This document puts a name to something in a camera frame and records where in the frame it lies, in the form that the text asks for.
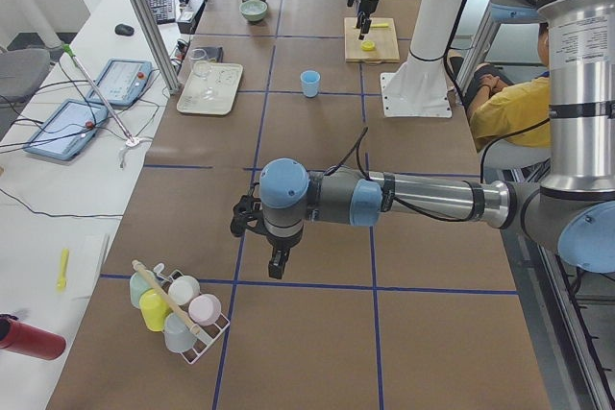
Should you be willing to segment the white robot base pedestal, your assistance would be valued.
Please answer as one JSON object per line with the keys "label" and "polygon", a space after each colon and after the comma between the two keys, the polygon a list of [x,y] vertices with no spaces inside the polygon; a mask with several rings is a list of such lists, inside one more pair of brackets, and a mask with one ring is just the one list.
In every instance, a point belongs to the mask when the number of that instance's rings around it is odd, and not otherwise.
{"label": "white robot base pedestal", "polygon": [[449,118],[445,62],[463,0],[422,0],[406,62],[382,73],[386,117]]}

